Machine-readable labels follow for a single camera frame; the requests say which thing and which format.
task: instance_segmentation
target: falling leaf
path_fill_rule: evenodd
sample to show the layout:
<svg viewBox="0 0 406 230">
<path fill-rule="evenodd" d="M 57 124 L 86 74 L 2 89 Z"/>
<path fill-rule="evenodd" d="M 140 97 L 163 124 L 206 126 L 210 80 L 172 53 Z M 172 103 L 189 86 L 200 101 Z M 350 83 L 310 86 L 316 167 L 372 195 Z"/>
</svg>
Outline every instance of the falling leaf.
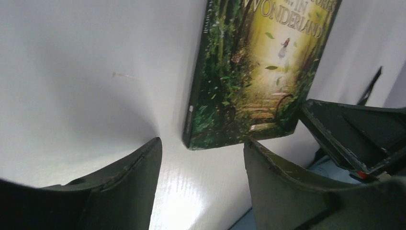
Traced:
<svg viewBox="0 0 406 230">
<path fill-rule="evenodd" d="M 266 67 L 266 69 L 269 69 L 269 70 L 274 70 L 274 69 L 277 69 L 278 67 L 276 67 L 276 66 L 268 66 L 268 67 Z"/>
<path fill-rule="evenodd" d="M 270 33 L 268 33 L 268 32 L 266 32 L 265 35 L 268 36 L 268 38 L 270 38 L 270 39 L 275 39 L 275 38 L 274 38 Z"/>
</svg>

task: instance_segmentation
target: glossy white surface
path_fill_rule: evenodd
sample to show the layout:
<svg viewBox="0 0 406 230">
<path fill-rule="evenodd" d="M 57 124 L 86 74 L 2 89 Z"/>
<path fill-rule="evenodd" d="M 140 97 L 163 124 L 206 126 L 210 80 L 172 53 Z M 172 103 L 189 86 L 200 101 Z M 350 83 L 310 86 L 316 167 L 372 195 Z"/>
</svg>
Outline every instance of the glossy white surface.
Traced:
<svg viewBox="0 0 406 230">
<path fill-rule="evenodd" d="M 344 0 L 309 94 L 355 103 L 380 65 L 382 106 L 406 60 L 405 3 Z M 242 145 L 188 151 L 181 127 L 206 2 L 0 3 L 0 177 L 65 184 L 154 136 L 163 161 L 152 230 L 224 230 L 250 207 Z M 113 73 L 120 73 L 113 78 Z M 262 141 L 307 165 L 306 128 Z"/>
</svg>

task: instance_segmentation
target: book spine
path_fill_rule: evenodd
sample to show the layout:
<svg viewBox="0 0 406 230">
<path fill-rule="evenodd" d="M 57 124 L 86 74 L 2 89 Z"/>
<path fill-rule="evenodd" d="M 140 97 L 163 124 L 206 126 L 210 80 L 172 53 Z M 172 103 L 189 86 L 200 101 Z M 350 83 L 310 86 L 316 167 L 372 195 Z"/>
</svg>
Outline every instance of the book spine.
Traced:
<svg viewBox="0 0 406 230">
<path fill-rule="evenodd" d="M 210 33 L 210 16 L 213 14 L 213 0 L 208 0 L 207 1 L 207 6 L 206 6 L 206 14 L 204 15 L 204 20 L 203 20 L 203 30 L 200 38 L 200 48 L 199 48 L 199 53 L 197 56 L 197 61 L 196 61 L 196 66 L 194 69 L 194 74 L 193 74 L 193 82 L 192 82 L 192 89 L 189 97 L 189 104 L 187 108 L 187 114 L 186 114 L 186 121 L 185 125 L 183 128 L 183 136 L 182 136 L 182 141 L 185 144 L 185 146 L 190 149 L 190 144 L 191 144 L 191 138 L 192 138 L 192 132 L 193 132 L 193 120 L 194 120 L 194 115 L 196 114 L 196 105 L 197 101 L 199 98 L 199 93 L 200 93 L 200 85 L 202 82 L 202 76 L 203 76 L 203 68 L 204 68 L 204 62 L 205 62 L 205 49 L 208 45 L 209 39 L 209 33 Z"/>
</svg>

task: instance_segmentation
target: red object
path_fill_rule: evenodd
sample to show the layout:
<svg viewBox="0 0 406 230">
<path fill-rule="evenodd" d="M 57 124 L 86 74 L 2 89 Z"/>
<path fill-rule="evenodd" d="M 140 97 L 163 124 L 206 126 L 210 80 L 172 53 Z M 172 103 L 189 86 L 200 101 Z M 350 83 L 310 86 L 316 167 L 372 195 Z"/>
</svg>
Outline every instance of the red object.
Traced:
<svg viewBox="0 0 406 230">
<path fill-rule="evenodd" d="M 358 175 L 361 177 L 361 179 L 363 179 L 363 180 L 365 180 L 365 179 L 368 177 L 368 175 L 367 175 L 366 173 L 361 172 L 361 171 L 358 171 L 357 174 L 358 174 Z"/>
</svg>

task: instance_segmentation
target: forest illustration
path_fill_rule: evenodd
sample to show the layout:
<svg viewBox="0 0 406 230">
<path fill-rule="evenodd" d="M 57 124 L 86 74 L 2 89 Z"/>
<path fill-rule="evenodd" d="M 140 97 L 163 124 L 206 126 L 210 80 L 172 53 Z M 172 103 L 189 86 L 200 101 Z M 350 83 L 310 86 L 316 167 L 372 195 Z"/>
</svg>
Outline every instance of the forest illustration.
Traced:
<svg viewBox="0 0 406 230">
<path fill-rule="evenodd" d="M 300 12 L 296 1 L 302 1 Z M 191 149 L 294 132 L 336 15 L 312 0 L 304 1 L 210 1 L 207 33 L 202 36 L 197 60 L 201 67 L 195 72 L 200 87 L 193 89 L 199 90 L 199 96 L 194 105 Z M 314 36 L 272 20 L 272 15 L 264 17 L 272 4 L 276 16 L 279 6 L 300 15 L 297 27 L 304 26 L 299 19 L 306 19 L 324 30 Z"/>
</svg>

